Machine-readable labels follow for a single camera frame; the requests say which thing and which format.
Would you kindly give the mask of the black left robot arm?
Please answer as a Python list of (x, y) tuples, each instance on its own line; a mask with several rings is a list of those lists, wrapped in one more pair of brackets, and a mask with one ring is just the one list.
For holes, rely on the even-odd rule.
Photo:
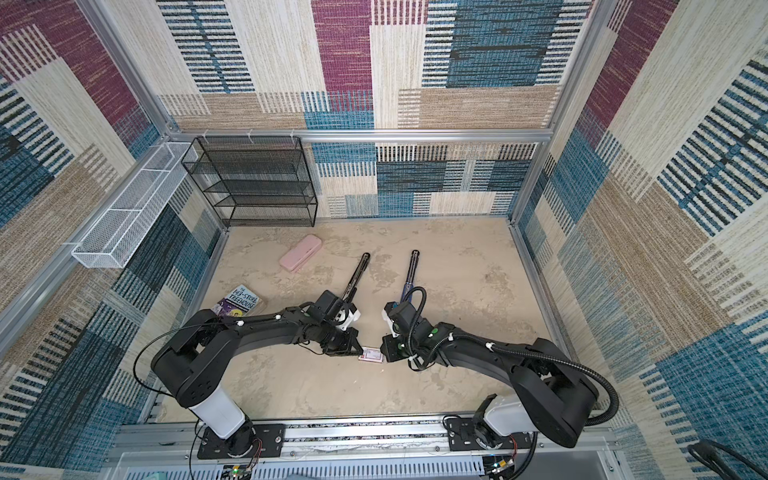
[(179, 406), (207, 425), (222, 456), (242, 458), (255, 453), (257, 433), (221, 386), (231, 360), (250, 350), (308, 342), (317, 343), (322, 355), (358, 357), (363, 347), (357, 336), (355, 328), (337, 325), (310, 303), (250, 317), (219, 316), (207, 309), (174, 332), (153, 357), (151, 369)]

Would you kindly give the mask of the black stapler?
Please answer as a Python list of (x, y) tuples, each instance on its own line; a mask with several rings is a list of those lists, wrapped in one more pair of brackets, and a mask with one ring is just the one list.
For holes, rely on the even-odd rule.
[(354, 296), (357, 292), (358, 284), (366, 271), (369, 263), (370, 263), (371, 254), (368, 252), (365, 252), (359, 262), (358, 265), (350, 278), (347, 287), (345, 288), (345, 291), (341, 297), (341, 301), (345, 304), (351, 304), (353, 302)]

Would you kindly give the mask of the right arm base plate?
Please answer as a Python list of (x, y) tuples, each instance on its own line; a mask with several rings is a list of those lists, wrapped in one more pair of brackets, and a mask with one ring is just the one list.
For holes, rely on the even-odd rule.
[(526, 450), (532, 445), (530, 433), (501, 436), (484, 424), (476, 424), (469, 417), (445, 415), (441, 423), (448, 435), (451, 451), (474, 450)]

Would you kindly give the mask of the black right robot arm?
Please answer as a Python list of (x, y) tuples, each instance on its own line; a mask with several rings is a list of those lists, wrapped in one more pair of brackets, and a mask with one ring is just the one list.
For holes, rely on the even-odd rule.
[(573, 448), (587, 426), (604, 424), (618, 413), (615, 387), (595, 370), (568, 358), (549, 340), (532, 344), (499, 343), (470, 334), (452, 324), (419, 327), (412, 338), (391, 332), (381, 352), (389, 362), (413, 359), (426, 367), (437, 363), (465, 368), (496, 379), (514, 390), (529, 423), (512, 426), (499, 397), (481, 411), (481, 431), (497, 436), (537, 431), (554, 443)]

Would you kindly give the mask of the red white staple box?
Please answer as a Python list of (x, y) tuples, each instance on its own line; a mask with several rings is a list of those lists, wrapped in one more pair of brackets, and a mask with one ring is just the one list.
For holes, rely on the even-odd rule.
[(358, 359), (370, 363), (383, 363), (384, 355), (378, 348), (364, 347)]

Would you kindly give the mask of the blue stapler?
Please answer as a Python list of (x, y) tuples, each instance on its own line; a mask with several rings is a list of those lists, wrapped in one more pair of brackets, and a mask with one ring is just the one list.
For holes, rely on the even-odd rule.
[(410, 291), (414, 287), (415, 274), (418, 267), (419, 257), (420, 257), (419, 250), (413, 250), (411, 252), (406, 280), (405, 280), (401, 297), (400, 297), (401, 303), (407, 302), (410, 300)]

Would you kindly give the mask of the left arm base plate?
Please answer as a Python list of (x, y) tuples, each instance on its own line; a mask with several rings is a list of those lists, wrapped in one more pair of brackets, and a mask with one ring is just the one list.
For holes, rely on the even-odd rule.
[(277, 458), (282, 452), (285, 431), (285, 424), (246, 423), (222, 439), (206, 427), (195, 457), (198, 460)]

